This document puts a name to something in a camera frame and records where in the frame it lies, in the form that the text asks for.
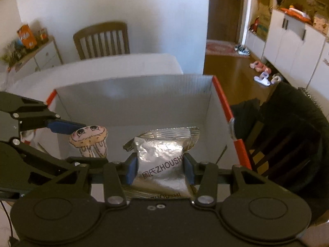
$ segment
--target cartoon eye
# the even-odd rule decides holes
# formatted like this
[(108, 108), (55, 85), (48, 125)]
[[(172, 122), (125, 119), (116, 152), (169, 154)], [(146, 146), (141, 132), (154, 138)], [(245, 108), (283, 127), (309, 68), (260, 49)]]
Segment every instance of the cartoon eye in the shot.
[(78, 136), (80, 136), (80, 135), (82, 135), (82, 134), (84, 134), (84, 133), (85, 133), (84, 129), (79, 129), (79, 130), (77, 131), (77, 135), (78, 135)]
[(91, 126), (90, 129), (91, 129), (92, 131), (99, 130), (99, 129), (98, 129), (98, 126), (96, 126), (96, 125)]

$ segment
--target cartoon jellyfish sticker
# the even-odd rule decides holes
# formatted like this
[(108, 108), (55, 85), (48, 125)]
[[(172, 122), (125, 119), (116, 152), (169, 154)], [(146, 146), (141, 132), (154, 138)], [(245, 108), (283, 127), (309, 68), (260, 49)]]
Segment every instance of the cartoon jellyfish sticker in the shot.
[(108, 132), (103, 126), (87, 126), (75, 131), (69, 137), (69, 142), (80, 150), (83, 157), (96, 157), (92, 150), (95, 149), (99, 157), (106, 158), (106, 138)]

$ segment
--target black cable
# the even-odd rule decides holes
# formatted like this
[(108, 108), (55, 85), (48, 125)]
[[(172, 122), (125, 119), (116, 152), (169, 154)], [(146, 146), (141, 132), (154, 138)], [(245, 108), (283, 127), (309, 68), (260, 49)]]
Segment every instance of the black cable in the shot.
[(10, 220), (9, 214), (8, 214), (8, 212), (7, 212), (6, 208), (5, 208), (5, 206), (3, 205), (2, 200), (0, 200), (0, 203), (1, 203), (2, 208), (4, 209), (4, 211), (5, 211), (6, 215), (7, 215), (8, 222), (9, 222), (9, 225), (10, 225), (10, 234), (11, 234), (11, 237), (13, 237), (13, 226), (12, 226), (12, 222), (11, 222), (11, 220)]

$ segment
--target silver screw head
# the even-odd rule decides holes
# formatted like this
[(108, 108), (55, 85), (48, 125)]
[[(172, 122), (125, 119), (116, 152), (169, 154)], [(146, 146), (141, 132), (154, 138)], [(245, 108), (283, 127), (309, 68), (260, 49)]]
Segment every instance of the silver screw head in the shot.
[(18, 146), (20, 144), (20, 141), (17, 138), (15, 138), (13, 139), (13, 144)]
[(119, 205), (123, 203), (123, 197), (121, 196), (111, 196), (107, 198), (109, 204)]
[(149, 205), (147, 207), (147, 209), (150, 210), (150, 211), (155, 211), (157, 208), (155, 206), (153, 206), (153, 205)]
[(157, 208), (158, 208), (158, 209), (163, 209), (163, 208), (165, 208), (165, 207), (166, 207), (166, 206), (165, 206), (164, 204), (158, 204), (158, 205), (157, 205)]
[(198, 202), (200, 202), (201, 204), (211, 204), (213, 203), (214, 198), (208, 195), (203, 195), (198, 197)]

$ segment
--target brown door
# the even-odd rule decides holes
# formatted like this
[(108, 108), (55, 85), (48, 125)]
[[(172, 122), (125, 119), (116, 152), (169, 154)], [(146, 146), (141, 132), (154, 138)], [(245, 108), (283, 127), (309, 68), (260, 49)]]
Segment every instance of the brown door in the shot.
[(243, 0), (209, 0), (207, 39), (237, 42), (242, 10)]

